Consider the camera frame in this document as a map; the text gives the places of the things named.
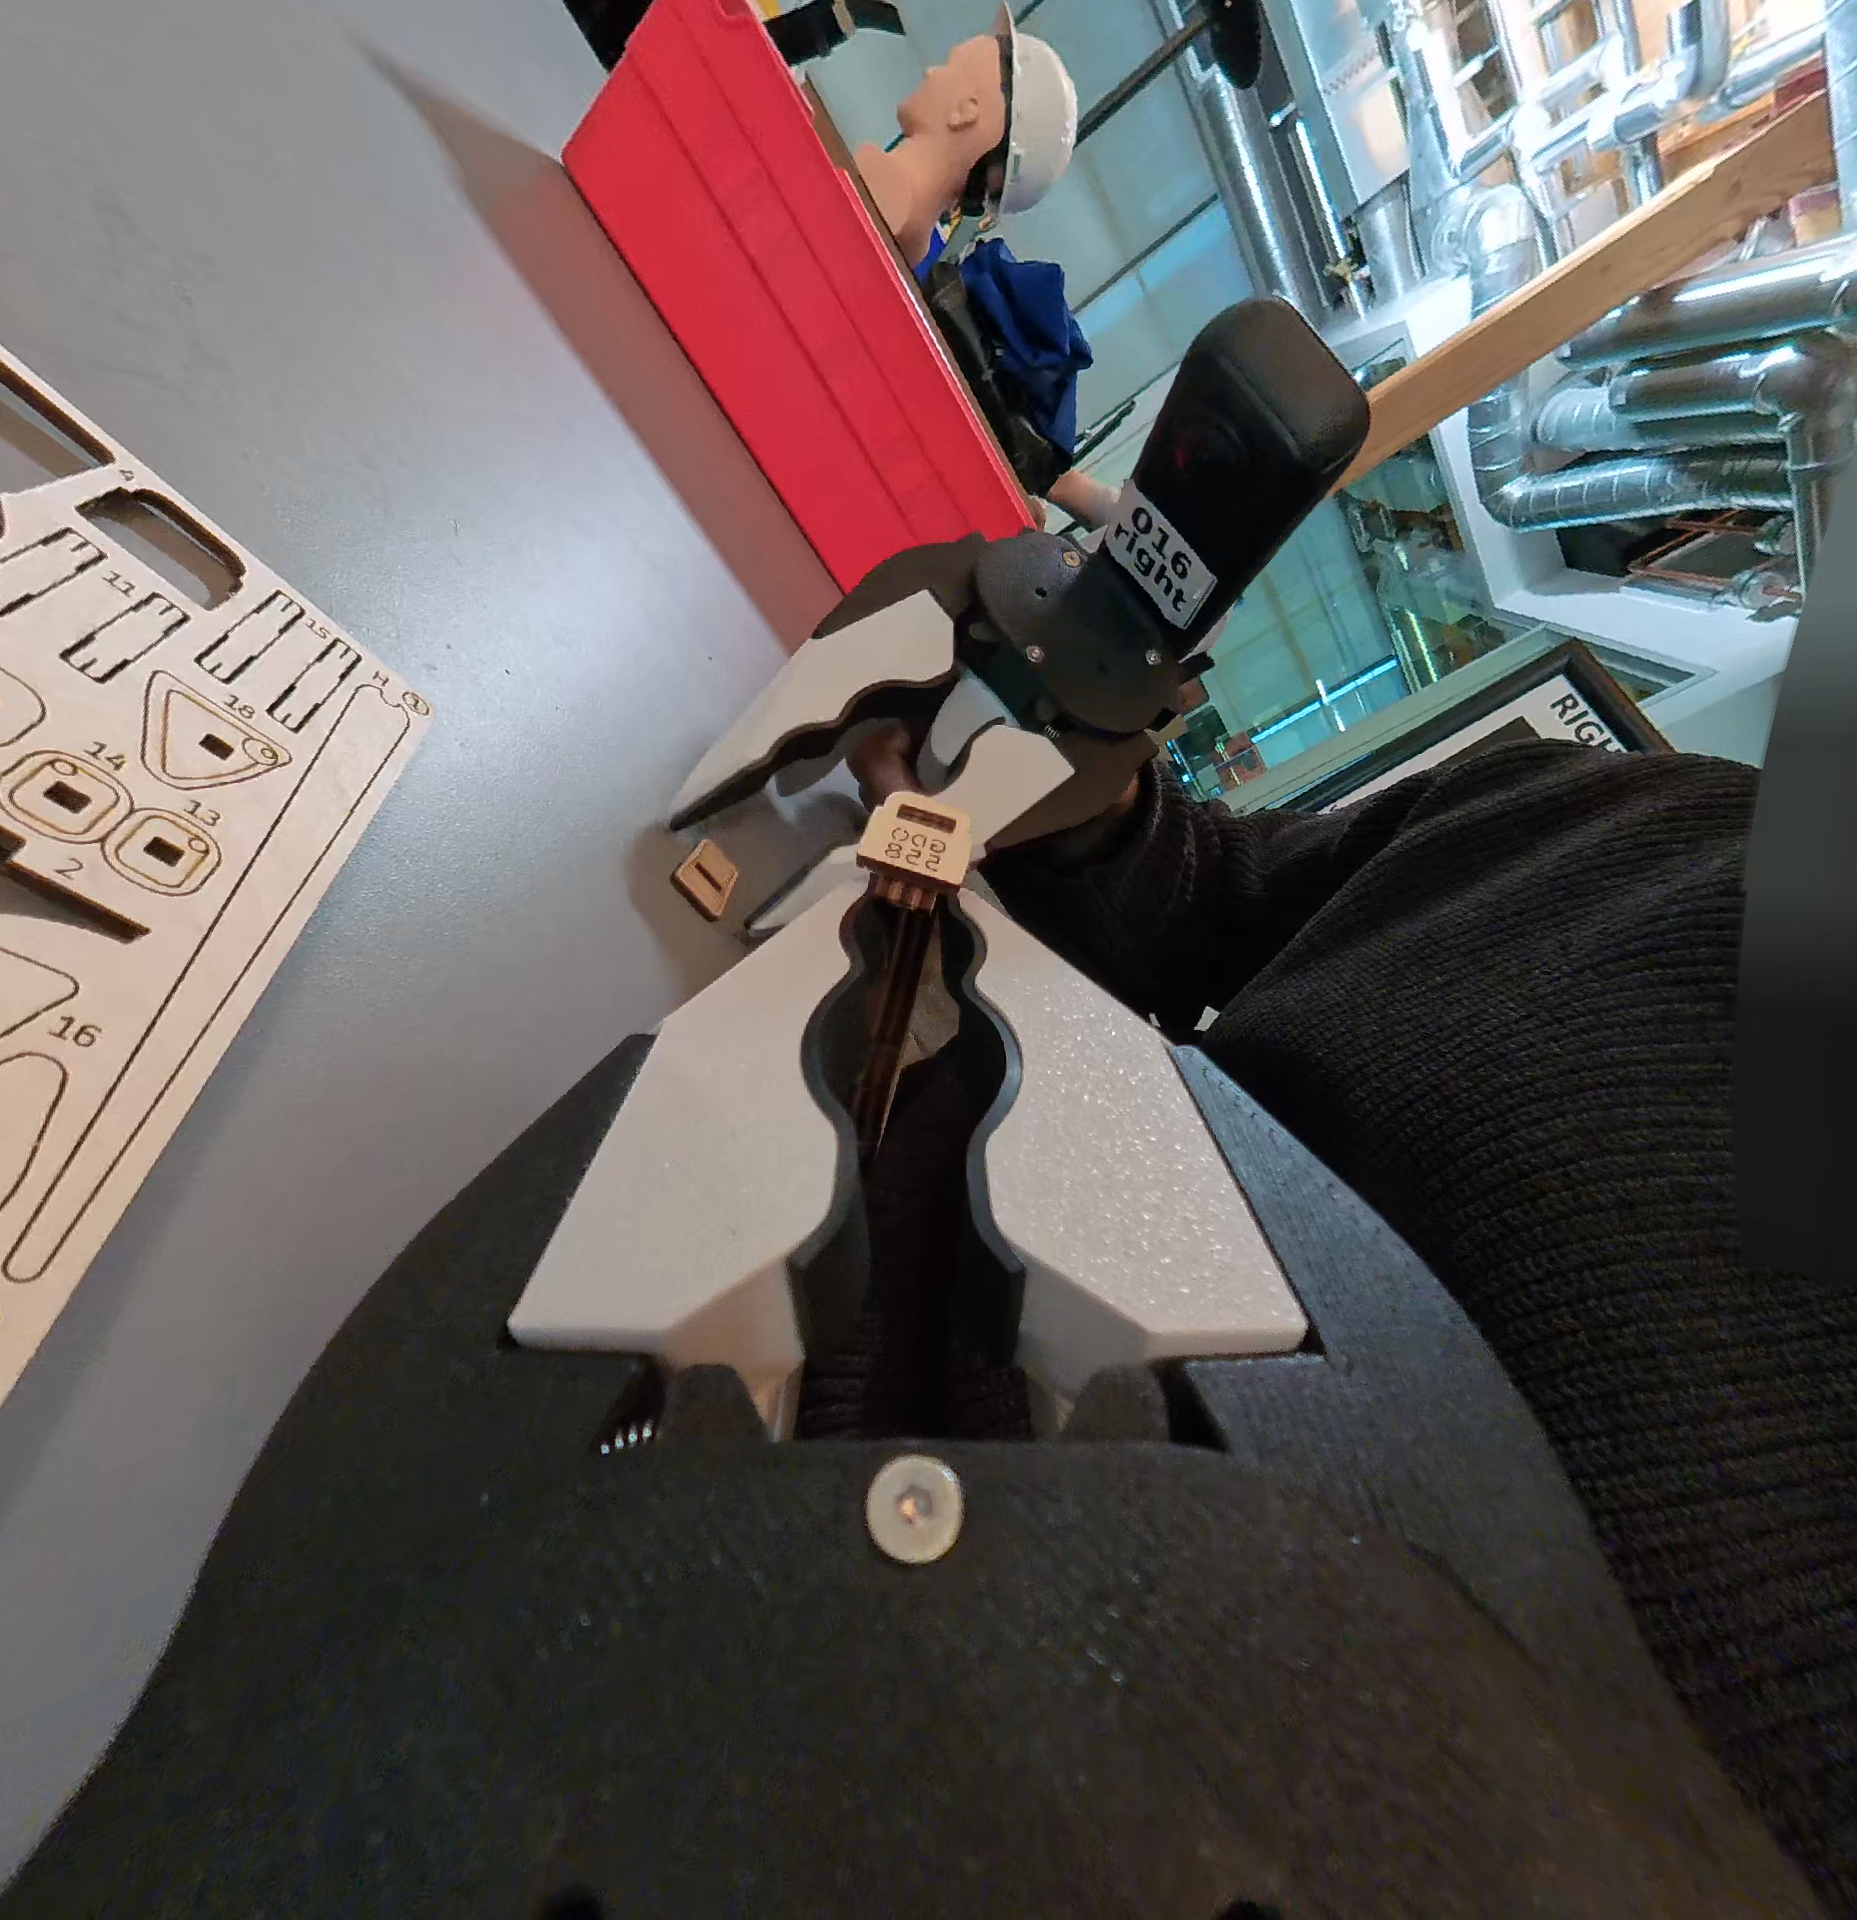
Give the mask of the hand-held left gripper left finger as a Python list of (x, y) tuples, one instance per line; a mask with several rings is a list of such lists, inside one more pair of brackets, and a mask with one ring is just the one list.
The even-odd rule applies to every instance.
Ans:
[(523, 1347), (725, 1366), (766, 1428), (795, 1430), (806, 1336), (790, 1261), (838, 1177), (800, 1041), (849, 976), (842, 924), (860, 898), (835, 885), (654, 1030), (509, 1313)]

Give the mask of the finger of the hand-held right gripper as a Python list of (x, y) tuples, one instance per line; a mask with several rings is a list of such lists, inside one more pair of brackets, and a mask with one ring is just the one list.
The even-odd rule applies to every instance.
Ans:
[[(1047, 816), (1078, 777), (1078, 767), (1053, 737), (1015, 726), (994, 698), (950, 698), (929, 723), (918, 767), (929, 788), (924, 798), (963, 808), (970, 820), (973, 853), (964, 884), (973, 882), (990, 853), (1020, 838), (1051, 832)], [(852, 839), (820, 853), (762, 899), (746, 922), (746, 940), (762, 944), (838, 885), (866, 882), (859, 846), (870, 822), (865, 808)]]
[(832, 772), (859, 729), (933, 712), (956, 673), (956, 621), (924, 590), (808, 639), (687, 774), (669, 829), (728, 813), (790, 768)]

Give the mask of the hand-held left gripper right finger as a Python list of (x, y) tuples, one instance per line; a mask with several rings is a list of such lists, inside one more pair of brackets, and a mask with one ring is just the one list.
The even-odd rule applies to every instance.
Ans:
[(1299, 1354), (1306, 1313), (1171, 1046), (1005, 910), (966, 919), (973, 990), (1015, 1046), (982, 1174), (1021, 1270), (1012, 1360), (1037, 1432), (1106, 1369)]

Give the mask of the wooden model assembly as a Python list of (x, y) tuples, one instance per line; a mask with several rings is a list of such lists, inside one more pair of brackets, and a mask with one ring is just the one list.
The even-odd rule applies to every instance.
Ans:
[(870, 882), (865, 924), (873, 962), (865, 1052), (849, 1103), (862, 1164), (873, 1163), (885, 1138), (938, 922), (964, 884), (970, 853), (969, 816), (913, 792), (882, 800), (862, 830), (859, 863)]

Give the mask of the person's right forearm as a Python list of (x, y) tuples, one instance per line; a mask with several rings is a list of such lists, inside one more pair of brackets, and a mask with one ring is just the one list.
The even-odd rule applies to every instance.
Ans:
[(1527, 743), (1326, 813), (1160, 775), (989, 861), (1018, 922), (1254, 1091), (1709, 1077), (1732, 1048), (1761, 775)]

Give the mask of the grey desk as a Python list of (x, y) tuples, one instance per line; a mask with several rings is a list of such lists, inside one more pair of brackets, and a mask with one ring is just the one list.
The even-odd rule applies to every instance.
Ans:
[(661, 808), (835, 588), (578, 198), (565, 4), (0, 4), (0, 341), (435, 723), (0, 1409), (0, 1890), (366, 1292), (734, 958)]

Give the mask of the person's right hand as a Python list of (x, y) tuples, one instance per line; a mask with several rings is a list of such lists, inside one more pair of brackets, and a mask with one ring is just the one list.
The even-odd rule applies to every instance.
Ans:
[(929, 788), (921, 782), (918, 767), (926, 734), (929, 723), (895, 721), (871, 724), (859, 740), (844, 765), (866, 813), (875, 813), (898, 795), (926, 795)]

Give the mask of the blue cloth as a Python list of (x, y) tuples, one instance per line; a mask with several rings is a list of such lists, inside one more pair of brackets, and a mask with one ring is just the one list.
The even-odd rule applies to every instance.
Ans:
[(939, 252), (915, 278), (1020, 489), (1047, 498), (1075, 466), (1079, 379), (1093, 367), (1061, 267), (982, 238), (963, 257)]

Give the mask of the wooden beam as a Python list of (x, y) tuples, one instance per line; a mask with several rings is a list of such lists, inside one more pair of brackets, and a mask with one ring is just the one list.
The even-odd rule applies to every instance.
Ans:
[(1835, 176), (1828, 97), (1774, 114), (1741, 145), (1682, 175), (1598, 240), (1496, 300), (1372, 393), (1372, 428), (1345, 490), (1625, 300), (1666, 284), (1754, 221)]

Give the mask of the red plastic bin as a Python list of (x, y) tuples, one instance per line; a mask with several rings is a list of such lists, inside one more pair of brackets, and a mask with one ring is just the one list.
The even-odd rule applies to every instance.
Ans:
[(904, 548), (1037, 530), (753, 4), (646, 4), (561, 159), (838, 588)]

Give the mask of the silver ventilation pipes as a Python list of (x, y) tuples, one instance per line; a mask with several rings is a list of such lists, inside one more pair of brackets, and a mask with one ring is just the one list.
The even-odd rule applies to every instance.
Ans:
[[(1819, 57), (1835, 176), (1452, 416), (1501, 529), (1784, 513), (1806, 588), (1857, 441), (1857, 4), (1765, 51), (1777, 79)], [(1516, 186), (1477, 197), (1460, 238), (1470, 320), (1576, 252), (1542, 267)]]

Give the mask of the mannequin head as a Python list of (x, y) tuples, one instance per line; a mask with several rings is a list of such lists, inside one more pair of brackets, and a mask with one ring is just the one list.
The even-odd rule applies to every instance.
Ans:
[(895, 108), (901, 141), (853, 153), (862, 194), (915, 271), (933, 233), (963, 206), (970, 176), (1008, 135), (1006, 56), (999, 34), (959, 41)]

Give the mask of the framed sign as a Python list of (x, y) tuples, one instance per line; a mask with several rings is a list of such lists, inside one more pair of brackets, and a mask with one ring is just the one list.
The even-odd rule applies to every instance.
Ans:
[(1495, 746), (1564, 740), (1578, 748), (1643, 755), (1669, 743), (1631, 691), (1580, 639), (1522, 641), (1406, 702), (1406, 716), (1306, 772), (1272, 804), (1286, 813), (1334, 813), (1389, 787)]

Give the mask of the laser-cut wooden parts sheet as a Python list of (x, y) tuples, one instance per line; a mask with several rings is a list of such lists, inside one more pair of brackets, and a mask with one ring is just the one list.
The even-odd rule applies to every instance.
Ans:
[(0, 343), (0, 1409), (433, 721)]

